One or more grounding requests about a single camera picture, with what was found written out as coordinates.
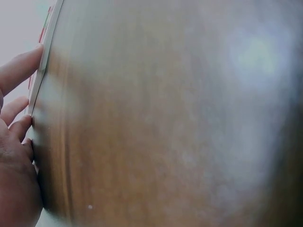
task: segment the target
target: curved brown surface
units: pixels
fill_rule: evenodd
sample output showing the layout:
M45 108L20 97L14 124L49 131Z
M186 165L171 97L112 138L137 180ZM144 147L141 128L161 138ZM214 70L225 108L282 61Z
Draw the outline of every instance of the curved brown surface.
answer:
M40 225L303 225L302 12L65 0L33 114Z

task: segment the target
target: paper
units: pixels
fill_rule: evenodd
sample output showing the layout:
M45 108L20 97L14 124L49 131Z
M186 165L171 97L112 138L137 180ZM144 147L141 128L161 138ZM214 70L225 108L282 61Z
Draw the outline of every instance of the paper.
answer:
M45 74L46 65L48 61L48 55L52 44L53 34L57 24L57 20L61 11L63 0L53 0L52 4L48 9L47 17L39 36L38 42L44 45L44 52L40 62L40 67L38 71L31 76L28 89L29 89L29 108L28 113L32 114L36 96L38 94L42 78Z
M51 18L53 16L53 11L54 11L54 7L55 7L56 3L57 3L57 1L54 0L54 1L52 1L52 3L49 6L44 26L43 26L41 34L38 38L38 43L40 43L40 44L45 44L45 37L46 37L46 34L49 29L49 24L50 24ZM35 84L36 77L37 77L37 72L35 72L34 75L32 75L29 79L29 84L28 84L29 97L31 97L31 95L33 93L33 86Z

